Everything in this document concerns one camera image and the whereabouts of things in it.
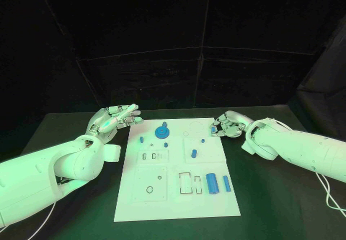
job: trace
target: robotic hand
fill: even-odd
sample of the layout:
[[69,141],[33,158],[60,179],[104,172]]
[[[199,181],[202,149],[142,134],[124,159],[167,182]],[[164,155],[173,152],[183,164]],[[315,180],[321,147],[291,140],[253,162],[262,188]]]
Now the robotic hand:
[[275,119],[253,121],[240,113],[226,111],[210,125],[212,136],[235,138],[242,131],[240,148],[249,154],[256,153],[266,160],[279,155],[291,164],[346,183],[346,142],[295,131]]
[[[116,129],[141,124],[138,106],[102,108],[85,135],[0,163],[0,228],[18,222],[62,199],[99,174],[104,161],[118,162],[118,145],[106,144]],[[56,176],[63,178],[57,183]]]

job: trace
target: blue object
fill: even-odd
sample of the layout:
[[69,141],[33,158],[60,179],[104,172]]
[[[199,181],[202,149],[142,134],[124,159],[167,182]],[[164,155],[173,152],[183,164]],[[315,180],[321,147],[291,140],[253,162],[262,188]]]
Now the blue object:
[[209,194],[217,194],[220,191],[219,191],[215,173],[206,174],[206,183],[207,183]]
[[170,135],[165,122],[163,122],[161,126],[154,130],[154,135],[158,139],[164,139]]
[[223,182],[225,182],[225,191],[226,191],[226,192],[230,192],[229,178],[227,178],[227,176],[223,176]]
[[196,155],[197,155],[197,150],[193,149],[193,150],[191,150],[191,154],[190,154],[190,156],[191,156],[193,159],[196,158]]

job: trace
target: dark table surface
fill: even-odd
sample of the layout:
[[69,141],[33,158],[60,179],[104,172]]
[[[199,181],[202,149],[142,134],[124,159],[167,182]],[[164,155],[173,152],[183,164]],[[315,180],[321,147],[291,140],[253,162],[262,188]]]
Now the dark table surface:
[[[294,130],[304,130],[285,105],[144,110],[141,117],[147,120],[216,118],[227,110],[253,120],[275,118]],[[93,112],[47,114],[23,154],[72,141],[85,133],[92,115]],[[243,135],[220,138],[240,216],[114,222],[128,131],[129,128],[119,129],[109,142],[121,145],[119,162],[105,162],[98,177],[56,202],[34,239],[346,239],[346,219],[326,206],[326,192],[315,174],[281,157],[269,161],[248,154],[240,148]],[[328,182],[331,195],[344,207],[346,184],[333,179]],[[0,239],[26,240],[42,225],[50,208],[10,225],[0,233]]]

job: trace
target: white foam board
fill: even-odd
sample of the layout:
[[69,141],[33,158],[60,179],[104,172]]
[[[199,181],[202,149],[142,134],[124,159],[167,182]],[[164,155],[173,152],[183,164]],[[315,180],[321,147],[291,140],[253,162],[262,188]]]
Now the white foam board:
[[[213,118],[145,120],[129,127],[114,222],[240,215],[220,138],[210,135],[213,121]],[[163,122],[168,137],[158,139],[154,132]],[[207,173],[216,175],[217,194],[209,194]]]

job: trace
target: circular cutout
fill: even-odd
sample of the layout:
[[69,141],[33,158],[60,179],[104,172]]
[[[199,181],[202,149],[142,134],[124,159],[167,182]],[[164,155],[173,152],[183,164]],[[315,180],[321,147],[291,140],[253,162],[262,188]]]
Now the circular cutout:
[[148,194],[153,192],[153,187],[151,187],[151,186],[148,186],[148,187],[145,188],[145,192],[147,192]]
[[203,130],[203,124],[199,121],[194,121],[189,124],[189,130],[194,133],[200,133]]

